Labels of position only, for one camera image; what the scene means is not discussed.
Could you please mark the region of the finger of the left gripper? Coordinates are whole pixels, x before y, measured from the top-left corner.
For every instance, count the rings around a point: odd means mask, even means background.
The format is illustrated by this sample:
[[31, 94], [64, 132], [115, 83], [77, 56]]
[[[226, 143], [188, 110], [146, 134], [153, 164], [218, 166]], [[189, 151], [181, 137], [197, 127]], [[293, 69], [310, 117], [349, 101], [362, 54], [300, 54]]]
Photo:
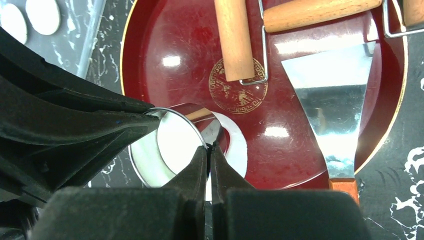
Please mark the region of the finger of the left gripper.
[[143, 113], [70, 109], [0, 80], [0, 199], [45, 203], [83, 186], [159, 126]]
[[3, 29], [0, 75], [35, 97], [73, 110], [142, 114], [153, 107], [151, 103], [115, 93], [48, 63]]

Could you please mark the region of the metal ring cutter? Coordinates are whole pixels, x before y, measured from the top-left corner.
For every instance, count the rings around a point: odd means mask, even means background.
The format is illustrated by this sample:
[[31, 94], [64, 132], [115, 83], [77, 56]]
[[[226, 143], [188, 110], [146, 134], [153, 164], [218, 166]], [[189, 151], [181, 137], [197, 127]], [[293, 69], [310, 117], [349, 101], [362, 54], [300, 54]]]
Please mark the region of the metal ring cutter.
[[132, 143], [130, 159], [140, 180], [149, 188], [160, 188], [192, 160], [198, 147], [218, 142], [225, 152], [227, 136], [217, 116], [206, 107], [182, 103], [152, 107], [146, 115], [157, 117], [159, 125]]

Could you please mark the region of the white dough piece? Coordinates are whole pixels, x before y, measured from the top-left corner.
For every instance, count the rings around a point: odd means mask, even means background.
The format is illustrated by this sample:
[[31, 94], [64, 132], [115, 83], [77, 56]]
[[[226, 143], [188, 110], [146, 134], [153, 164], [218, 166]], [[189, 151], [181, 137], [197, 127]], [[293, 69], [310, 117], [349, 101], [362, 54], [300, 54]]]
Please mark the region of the white dough piece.
[[227, 163], [243, 178], [247, 173], [248, 166], [248, 146], [245, 136], [239, 126], [228, 116], [214, 112], [212, 113], [219, 120], [221, 126], [229, 133], [228, 147], [224, 156]]

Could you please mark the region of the wooden double-ended rolling pin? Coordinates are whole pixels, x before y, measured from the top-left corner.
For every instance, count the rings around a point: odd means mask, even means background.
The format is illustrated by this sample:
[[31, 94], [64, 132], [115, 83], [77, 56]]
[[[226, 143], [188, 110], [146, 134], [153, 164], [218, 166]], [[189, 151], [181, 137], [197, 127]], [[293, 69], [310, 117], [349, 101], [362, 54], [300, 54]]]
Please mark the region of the wooden double-ended rolling pin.
[[[422, 0], [403, 1], [403, 25], [410, 29], [403, 32], [390, 31], [388, 2], [386, 0], [291, 0], [274, 7], [264, 9], [258, 1], [262, 19], [261, 39], [263, 67], [268, 73], [266, 34], [293, 30], [310, 25], [332, 21], [381, 6], [383, 8], [383, 30], [387, 38], [422, 33], [424, 24], [424, 2]], [[248, 81], [255, 76], [247, 6], [244, 0], [214, 1], [219, 41], [224, 65], [225, 80], [238, 81], [242, 85], [262, 84], [263, 79]]]

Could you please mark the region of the metal spatula wooden handle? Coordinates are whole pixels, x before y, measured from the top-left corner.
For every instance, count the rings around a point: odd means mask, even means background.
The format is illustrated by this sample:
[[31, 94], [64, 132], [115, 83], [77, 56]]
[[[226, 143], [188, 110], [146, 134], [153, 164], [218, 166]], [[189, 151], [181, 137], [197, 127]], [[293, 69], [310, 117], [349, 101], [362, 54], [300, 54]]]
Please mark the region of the metal spatula wooden handle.
[[331, 190], [359, 201], [355, 156], [375, 41], [283, 60], [323, 155]]

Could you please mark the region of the clear plastic tray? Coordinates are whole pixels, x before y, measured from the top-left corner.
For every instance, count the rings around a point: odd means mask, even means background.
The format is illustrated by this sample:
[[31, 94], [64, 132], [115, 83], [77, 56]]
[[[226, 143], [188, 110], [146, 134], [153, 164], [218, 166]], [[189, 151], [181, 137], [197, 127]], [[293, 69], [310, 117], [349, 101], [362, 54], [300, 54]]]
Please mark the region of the clear plastic tray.
[[84, 79], [105, 3], [104, 0], [56, 1], [60, 21], [58, 29], [51, 35], [43, 35], [34, 29], [24, 0], [2, 0], [0, 12], [4, 13], [6, 5], [12, 4], [22, 14], [27, 40], [26, 43], [19, 42], [20, 47], [25, 47], [44, 58], [47, 63]]

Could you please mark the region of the red round tray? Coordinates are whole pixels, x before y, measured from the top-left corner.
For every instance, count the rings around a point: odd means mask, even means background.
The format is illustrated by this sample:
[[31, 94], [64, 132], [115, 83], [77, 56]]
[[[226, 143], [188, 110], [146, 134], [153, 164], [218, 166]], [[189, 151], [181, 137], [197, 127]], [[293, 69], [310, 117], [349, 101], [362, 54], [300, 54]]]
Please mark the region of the red round tray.
[[268, 81], [228, 82], [213, 1], [137, 0], [123, 35], [123, 93], [156, 107], [193, 103], [232, 119], [247, 142], [245, 178], [258, 189], [327, 188], [324, 158], [281, 61], [375, 41], [355, 169], [370, 165], [396, 119], [408, 65], [406, 42], [384, 37], [382, 8], [266, 40]]

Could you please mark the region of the cut round dough wrapper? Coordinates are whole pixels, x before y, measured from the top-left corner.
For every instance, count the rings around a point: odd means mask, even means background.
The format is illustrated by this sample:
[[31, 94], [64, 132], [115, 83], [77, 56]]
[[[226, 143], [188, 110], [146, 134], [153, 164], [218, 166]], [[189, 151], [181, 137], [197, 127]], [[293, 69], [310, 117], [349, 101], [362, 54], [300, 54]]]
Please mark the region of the cut round dough wrapper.
[[165, 164], [175, 174], [188, 166], [198, 147], [204, 146], [188, 121], [168, 111], [160, 120], [157, 143]]

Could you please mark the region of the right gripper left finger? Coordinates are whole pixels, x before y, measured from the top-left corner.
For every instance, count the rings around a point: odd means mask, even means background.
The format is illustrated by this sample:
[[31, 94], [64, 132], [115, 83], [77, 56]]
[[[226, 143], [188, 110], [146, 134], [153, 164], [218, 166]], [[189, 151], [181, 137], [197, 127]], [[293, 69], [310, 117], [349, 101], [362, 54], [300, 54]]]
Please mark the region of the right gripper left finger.
[[35, 224], [32, 240], [202, 240], [208, 152], [160, 188], [57, 191]]

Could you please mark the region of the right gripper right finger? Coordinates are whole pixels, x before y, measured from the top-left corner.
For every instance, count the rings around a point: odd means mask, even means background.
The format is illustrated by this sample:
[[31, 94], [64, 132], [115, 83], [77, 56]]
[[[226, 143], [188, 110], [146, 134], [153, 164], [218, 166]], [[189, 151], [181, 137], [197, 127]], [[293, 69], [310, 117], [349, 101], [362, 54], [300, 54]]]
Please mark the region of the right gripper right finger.
[[359, 207], [330, 190], [259, 190], [210, 145], [212, 229], [216, 240], [369, 240]]

